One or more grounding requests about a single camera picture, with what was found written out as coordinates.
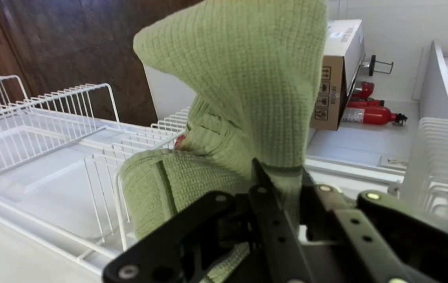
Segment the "bolt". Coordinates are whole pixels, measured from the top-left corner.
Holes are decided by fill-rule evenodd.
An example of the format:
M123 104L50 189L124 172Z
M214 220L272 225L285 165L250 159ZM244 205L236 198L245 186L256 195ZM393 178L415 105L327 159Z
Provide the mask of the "bolt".
M366 197L368 197L370 200L381 200L381 195L379 195L379 194L366 194Z
M217 195L217 197L216 197L216 201L219 201L219 203L227 201L227 195Z
M403 280L403 278L390 278L388 283L409 283L407 280Z
M322 190L322 192L332 192L332 187L329 187L329 186L321 186L319 190Z
M140 274L140 269L138 269L137 266L127 264L127 266L123 266L123 267L118 271L118 278L121 278L121 280L132 280L132 278L135 278L138 274Z

